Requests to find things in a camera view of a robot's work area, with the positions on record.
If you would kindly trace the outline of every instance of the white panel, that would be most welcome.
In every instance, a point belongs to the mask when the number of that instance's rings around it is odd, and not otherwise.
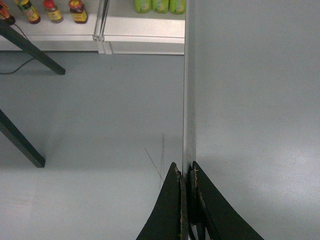
[[[188,175],[190,164],[196,160],[195,110],[195,1],[187,1],[184,58],[183,107],[183,174]]]
[[[194,11],[197,161],[266,240],[319,239],[320,2]]]
[[[110,42],[113,54],[165,54],[183,55],[184,44],[160,42]]]

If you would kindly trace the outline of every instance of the red jar lid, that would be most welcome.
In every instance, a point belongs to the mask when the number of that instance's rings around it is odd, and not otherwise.
[[[80,9],[82,7],[82,1],[81,0],[70,0],[69,7],[71,9]]]
[[[47,9],[53,9],[55,7],[55,2],[53,0],[44,0],[43,6]]]

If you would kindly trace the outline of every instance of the black object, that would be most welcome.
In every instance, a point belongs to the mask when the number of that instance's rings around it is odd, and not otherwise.
[[[154,209],[136,240],[187,240],[187,201],[184,179],[173,162]]]
[[[263,238],[233,209],[210,181],[197,162],[192,163],[190,177],[195,184],[190,194],[196,195],[196,208],[191,212],[195,224],[204,224],[213,240],[263,240]]]
[[[136,240],[186,240],[188,233],[192,240],[205,240],[206,232],[211,240],[263,240],[195,161],[189,168],[187,183],[185,186],[173,162],[154,209]]]
[[[0,109],[0,132],[2,132],[37,168],[44,168],[46,160],[16,128]]]
[[[66,74],[66,70],[61,67],[58,63],[53,61],[50,57],[48,57],[45,53],[43,53],[39,48],[33,45],[30,41],[21,36],[16,30],[10,27],[3,21],[0,21],[0,35],[8,39],[14,45],[22,49],[23,51],[30,54],[40,63],[44,64],[52,71],[54,71],[58,75]]]

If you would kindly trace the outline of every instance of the scratch on floor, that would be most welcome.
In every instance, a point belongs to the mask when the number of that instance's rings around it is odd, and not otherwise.
[[[153,166],[154,166],[155,170],[158,172],[158,174],[159,174],[159,176],[160,176],[161,180],[164,182],[164,179],[162,178],[162,176],[161,176],[160,172],[158,171],[158,169],[157,169],[157,167],[156,167],[156,165],[155,165],[154,161],[152,160],[152,158],[151,158],[150,154],[148,153],[147,149],[146,149],[146,148],[144,148],[144,150],[145,150],[146,154],[148,154],[148,156],[149,156],[149,158],[150,158],[150,160],[151,160],[151,162],[152,162],[152,164],[153,164]]]

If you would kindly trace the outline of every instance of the jar lid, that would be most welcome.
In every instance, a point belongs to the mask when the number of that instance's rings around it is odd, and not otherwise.
[[[20,5],[25,5],[25,4],[27,4],[29,2],[29,0],[22,0],[22,1],[20,1]]]
[[[55,2],[53,0],[44,0],[43,6],[47,9],[53,9],[55,7]]]
[[[82,7],[81,0],[70,0],[69,7],[72,9],[80,9]]]

